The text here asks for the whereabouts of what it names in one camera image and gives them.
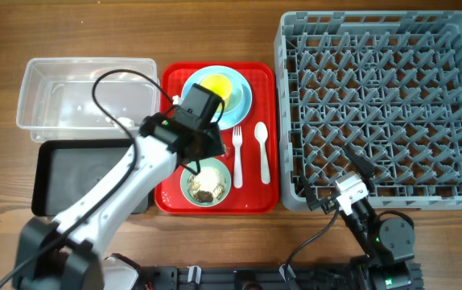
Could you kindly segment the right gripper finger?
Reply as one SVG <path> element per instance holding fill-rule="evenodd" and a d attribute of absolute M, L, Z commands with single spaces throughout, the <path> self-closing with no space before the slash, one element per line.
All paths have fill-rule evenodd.
<path fill-rule="evenodd" d="M 348 145 L 344 145 L 342 149 L 345 156 L 359 173 L 367 189 L 375 189 L 373 184 L 373 177 L 376 170 L 375 166 L 365 157 L 357 155 Z"/>
<path fill-rule="evenodd" d="M 301 176 L 300 181 L 303 185 L 303 192 L 304 192 L 307 207 L 311 211 L 318 209 L 320 207 L 320 199 L 316 195 L 313 187 L 310 186 L 305 176 Z"/>

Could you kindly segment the white tissue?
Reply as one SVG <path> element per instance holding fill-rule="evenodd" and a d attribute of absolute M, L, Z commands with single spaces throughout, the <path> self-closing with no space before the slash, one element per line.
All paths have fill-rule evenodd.
<path fill-rule="evenodd" d="M 116 121 L 110 117 L 105 117 L 105 120 L 107 123 L 111 124 L 115 128 L 118 128 L 119 130 L 122 130 L 123 127 L 128 130 L 133 130 L 136 127 L 135 122 L 132 119 L 126 117 L 119 117 Z"/>

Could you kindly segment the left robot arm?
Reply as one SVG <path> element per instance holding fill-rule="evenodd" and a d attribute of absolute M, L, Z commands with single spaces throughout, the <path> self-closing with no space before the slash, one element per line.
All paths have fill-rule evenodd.
<path fill-rule="evenodd" d="M 141 268 L 104 253 L 117 229 L 146 195 L 179 166 L 223 152 L 220 115 L 213 109 L 171 108 L 145 118 L 124 157 L 77 203 L 46 223 L 22 229 L 15 289 L 136 289 Z"/>

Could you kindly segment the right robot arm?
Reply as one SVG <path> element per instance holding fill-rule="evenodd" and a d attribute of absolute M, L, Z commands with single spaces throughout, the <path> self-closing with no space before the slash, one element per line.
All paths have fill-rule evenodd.
<path fill-rule="evenodd" d="M 306 178 L 303 191 L 309 209 L 333 213 L 332 220 L 304 245 L 313 242 L 342 218 L 361 249 L 362 256 L 352 258 L 339 268 L 323 267 L 314 271 L 316 289 L 420 289 L 422 272 L 415 257 L 415 224 L 404 213 L 387 210 L 376 213 L 368 195 L 374 190 L 375 167 L 349 146 L 343 151 L 355 170 L 333 182 L 335 192 L 319 198 Z"/>

